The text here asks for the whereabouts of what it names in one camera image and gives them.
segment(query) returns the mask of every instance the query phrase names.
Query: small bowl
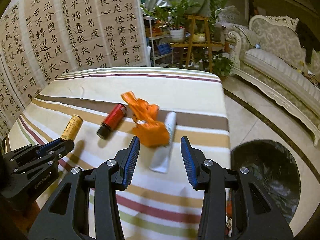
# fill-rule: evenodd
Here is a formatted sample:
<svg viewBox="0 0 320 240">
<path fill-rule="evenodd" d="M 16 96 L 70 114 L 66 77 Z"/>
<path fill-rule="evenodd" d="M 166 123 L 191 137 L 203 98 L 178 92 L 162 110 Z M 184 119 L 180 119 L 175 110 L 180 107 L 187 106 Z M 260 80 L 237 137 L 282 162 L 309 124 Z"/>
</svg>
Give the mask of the small bowl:
<svg viewBox="0 0 320 240">
<path fill-rule="evenodd" d="M 192 41 L 197 43 L 204 43 L 206 41 L 205 34 L 194 34 Z"/>
</svg>

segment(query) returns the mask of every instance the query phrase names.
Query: white flower pot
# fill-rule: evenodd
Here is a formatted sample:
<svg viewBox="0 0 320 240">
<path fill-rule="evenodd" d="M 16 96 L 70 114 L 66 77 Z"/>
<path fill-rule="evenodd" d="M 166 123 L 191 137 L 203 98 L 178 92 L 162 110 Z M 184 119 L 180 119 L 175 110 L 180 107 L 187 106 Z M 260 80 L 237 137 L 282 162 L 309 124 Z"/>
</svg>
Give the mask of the white flower pot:
<svg viewBox="0 0 320 240">
<path fill-rule="evenodd" d="M 169 30 L 172 42 L 184 42 L 184 29 Z"/>
</svg>

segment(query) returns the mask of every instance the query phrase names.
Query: red object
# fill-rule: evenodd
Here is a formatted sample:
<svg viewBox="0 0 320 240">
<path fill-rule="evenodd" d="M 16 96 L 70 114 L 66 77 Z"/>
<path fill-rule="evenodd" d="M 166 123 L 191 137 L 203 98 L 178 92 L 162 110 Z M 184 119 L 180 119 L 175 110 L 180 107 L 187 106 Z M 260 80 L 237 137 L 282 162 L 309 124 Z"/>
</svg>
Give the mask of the red object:
<svg viewBox="0 0 320 240">
<path fill-rule="evenodd" d="M 117 104 L 102 123 L 109 126 L 111 130 L 114 130 L 125 116 L 126 112 L 127 108 L 123 104 Z"/>
<path fill-rule="evenodd" d="M 109 133 L 117 127 L 126 113 L 127 108 L 123 104 L 117 104 L 102 122 L 97 135 L 106 140 Z"/>
</svg>

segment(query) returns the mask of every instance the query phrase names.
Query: yellow can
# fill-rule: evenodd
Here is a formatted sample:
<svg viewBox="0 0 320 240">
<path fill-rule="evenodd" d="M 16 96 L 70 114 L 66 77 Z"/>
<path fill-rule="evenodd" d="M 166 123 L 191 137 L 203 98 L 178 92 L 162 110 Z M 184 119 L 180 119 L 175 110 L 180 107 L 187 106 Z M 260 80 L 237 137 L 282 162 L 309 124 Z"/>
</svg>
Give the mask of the yellow can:
<svg viewBox="0 0 320 240">
<path fill-rule="evenodd" d="M 81 117 L 79 117 L 78 115 L 73 115 L 71 117 L 71 120 L 68 122 L 66 128 L 64 129 L 62 135 L 61 135 L 61 139 L 63 140 L 75 140 L 76 136 L 81 128 L 83 124 L 83 120 Z"/>
</svg>

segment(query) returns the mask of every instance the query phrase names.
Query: wooden plant stand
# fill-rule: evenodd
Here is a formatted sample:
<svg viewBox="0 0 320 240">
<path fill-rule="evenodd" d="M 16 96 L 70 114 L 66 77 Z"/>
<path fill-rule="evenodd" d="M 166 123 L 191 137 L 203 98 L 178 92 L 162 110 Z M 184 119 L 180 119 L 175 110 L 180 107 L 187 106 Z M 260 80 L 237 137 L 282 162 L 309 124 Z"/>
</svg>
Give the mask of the wooden plant stand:
<svg viewBox="0 0 320 240">
<path fill-rule="evenodd" d="M 189 37 L 189 43 L 187 43 L 187 42 L 186 43 L 170 43 L 170 46 L 172 48 L 188 48 L 188 54 L 187 54 L 187 59 L 186 59 L 186 67 L 189 66 L 192 47 L 208 47 L 208 51 L 209 51 L 209 70 L 210 70 L 210 73 L 212 73 L 212 67 L 213 67 L 213 63 L 212 63 L 212 47 L 215 47 L 215 46 L 219 46 L 220 47 L 220 46 L 222 46 L 222 44 L 220 42 L 211 43 L 210 30 L 209 30 L 209 25 L 208 25 L 208 20 L 209 19 L 207 17 L 188 15 L 187 18 L 191 20 L 191 26 L 190 26 L 190 34 L 191 35 Z M 194 43 L 193 42 L 193 35 L 194 35 L 194 28 L 195 28 L 195 25 L 196 25 L 196 20 L 204 21 L 205 34 L 206 34 L 206 39 L 207 39 L 207 41 L 205 43 Z"/>
</svg>

